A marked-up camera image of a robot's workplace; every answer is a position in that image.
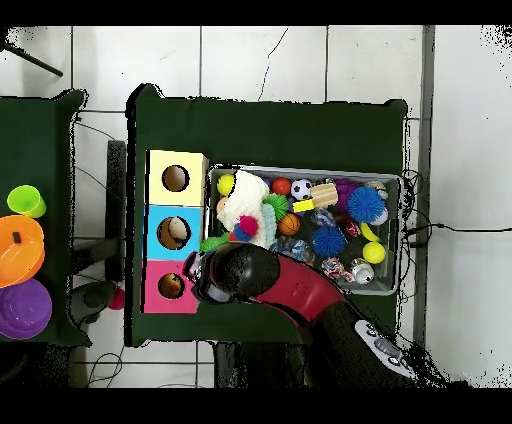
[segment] yellow box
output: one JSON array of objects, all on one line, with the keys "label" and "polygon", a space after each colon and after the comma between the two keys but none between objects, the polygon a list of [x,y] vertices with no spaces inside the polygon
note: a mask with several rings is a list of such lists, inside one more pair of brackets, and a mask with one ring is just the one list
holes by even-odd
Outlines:
[{"label": "yellow box", "polygon": [[312,199],[301,200],[300,202],[293,202],[293,211],[295,213],[310,211],[311,209],[315,209],[315,205]]},{"label": "yellow box", "polygon": [[207,170],[208,159],[201,153],[150,150],[149,203],[203,206]]}]

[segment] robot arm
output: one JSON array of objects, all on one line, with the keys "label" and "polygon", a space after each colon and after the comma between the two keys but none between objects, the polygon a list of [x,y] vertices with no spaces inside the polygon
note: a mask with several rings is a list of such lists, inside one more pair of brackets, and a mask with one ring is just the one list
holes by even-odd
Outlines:
[{"label": "robot arm", "polygon": [[310,334],[315,358],[310,363],[330,369],[329,385],[414,386],[414,374],[400,350],[359,319],[328,278],[304,263],[253,244],[231,242],[203,256],[192,254],[184,273],[204,300],[258,302],[285,313]]}]

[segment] crack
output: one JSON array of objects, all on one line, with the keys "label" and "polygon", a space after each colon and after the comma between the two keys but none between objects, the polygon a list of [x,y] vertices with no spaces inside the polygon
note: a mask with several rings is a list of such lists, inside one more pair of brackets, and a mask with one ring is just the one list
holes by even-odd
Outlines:
[{"label": "crack", "polygon": [[281,38],[279,39],[279,41],[277,42],[277,44],[275,45],[275,47],[272,49],[272,51],[268,54],[267,56],[267,59],[268,59],[268,66],[267,66],[267,70],[265,71],[265,76],[263,77],[263,84],[261,85],[261,93],[260,93],[260,96],[258,97],[258,101],[260,101],[261,99],[261,96],[263,96],[263,90],[265,88],[265,82],[267,80],[267,74],[268,74],[268,70],[270,69],[270,56],[272,55],[272,53],[274,53],[276,51],[276,49],[279,47],[279,44],[281,44],[281,41],[283,41],[283,38],[284,36],[286,35],[286,33],[288,32],[288,30],[290,29],[290,27],[286,27],[286,29],[284,30],[283,32],[283,35],[281,35]]}]

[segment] pink box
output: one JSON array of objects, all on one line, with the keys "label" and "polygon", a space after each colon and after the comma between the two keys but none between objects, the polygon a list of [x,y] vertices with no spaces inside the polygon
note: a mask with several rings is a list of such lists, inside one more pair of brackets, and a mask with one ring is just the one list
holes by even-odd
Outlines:
[{"label": "pink box", "polygon": [[[198,300],[192,294],[193,283],[182,274],[184,261],[147,261],[144,284],[146,314],[195,314]],[[175,274],[185,283],[183,294],[177,299],[167,299],[160,294],[158,282],[166,274]]]}]

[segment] orange bowl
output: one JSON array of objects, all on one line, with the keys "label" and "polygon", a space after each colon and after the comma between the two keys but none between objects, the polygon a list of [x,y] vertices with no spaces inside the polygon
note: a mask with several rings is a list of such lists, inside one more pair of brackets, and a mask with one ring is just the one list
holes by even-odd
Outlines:
[{"label": "orange bowl", "polygon": [[27,216],[0,218],[0,288],[32,278],[44,261],[44,233]]}]

